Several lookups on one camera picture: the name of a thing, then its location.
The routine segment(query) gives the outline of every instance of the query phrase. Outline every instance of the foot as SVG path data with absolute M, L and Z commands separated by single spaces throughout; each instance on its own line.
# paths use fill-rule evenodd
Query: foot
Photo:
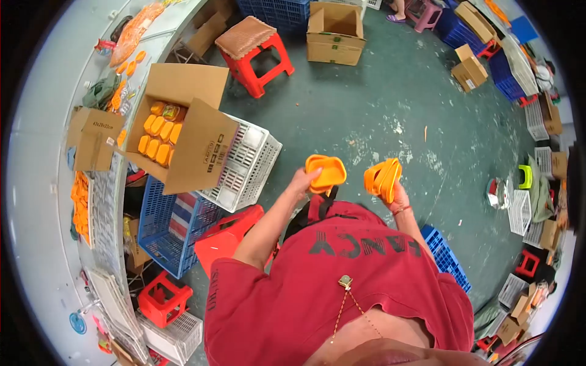
M 406 18 L 405 15 L 399 15 L 399 14 L 387 15 L 387 20 L 389 22 L 393 22 L 393 23 L 404 23 L 405 18 Z

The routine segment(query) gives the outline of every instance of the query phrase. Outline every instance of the necklace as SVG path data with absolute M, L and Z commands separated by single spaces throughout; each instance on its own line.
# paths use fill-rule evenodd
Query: necklace
M 356 301 L 356 299 L 354 298 L 354 295 L 352 295 L 352 292 L 350 291 L 350 288 L 351 288 L 350 285 L 352 284 L 352 278 L 350 278 L 350 276 L 348 276 L 348 275 L 343 275 L 338 280 L 338 284 L 344 288 L 345 292 L 344 292 L 344 299 L 342 300 L 342 306 L 340 307 L 340 312 L 338 313 L 338 318 L 336 319 L 336 326 L 333 328 L 333 335 L 332 335 L 332 340 L 330 341 L 330 343 L 333 343 L 334 338 L 336 338 L 336 331 L 338 330 L 338 323 L 340 322 L 340 316 L 342 316 L 342 310 L 344 309 L 344 304 L 346 303 L 346 296 L 348 296 L 348 295 L 350 295 L 352 300 L 354 300 L 354 304 L 356 304 L 356 307 L 358 308 L 358 310 L 360 310 L 361 314 L 364 315 L 364 317 L 369 322 L 369 324 L 374 328 L 376 333 L 381 338 L 383 338 L 383 335 L 380 334 L 379 330 L 376 329 L 374 324 L 370 321 L 370 319 L 368 319 L 368 317 L 366 316 L 364 311 L 362 311 L 362 308 L 360 307 L 360 305 L 358 305 L 358 301 Z

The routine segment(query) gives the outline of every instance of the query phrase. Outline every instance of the red t-shirt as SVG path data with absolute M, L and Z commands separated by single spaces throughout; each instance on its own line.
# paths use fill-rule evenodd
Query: red t-shirt
M 210 365 L 301 365 L 332 336 L 344 294 L 366 311 L 419 317 L 434 348 L 470 351 L 473 312 L 466 293 L 409 236 L 358 205 L 336 201 L 327 218 L 291 236 L 270 274 L 231 258 L 212 264 L 204 347 Z M 346 301 L 338 329 L 360 316 Z

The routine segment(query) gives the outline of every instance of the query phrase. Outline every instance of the green plastic stool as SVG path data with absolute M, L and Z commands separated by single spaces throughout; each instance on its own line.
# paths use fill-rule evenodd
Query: green plastic stool
M 519 169 L 525 173 L 525 182 L 519 185 L 519 189 L 529 189 L 533 184 L 533 172 L 529 165 L 519 165 Z

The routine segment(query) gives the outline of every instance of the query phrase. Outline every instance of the pink slipper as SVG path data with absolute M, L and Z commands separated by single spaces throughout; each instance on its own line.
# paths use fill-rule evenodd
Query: pink slipper
M 397 17 L 394 15 L 387 15 L 387 20 L 389 22 L 393 22 L 393 23 L 404 23 L 405 22 L 405 19 L 397 19 Z

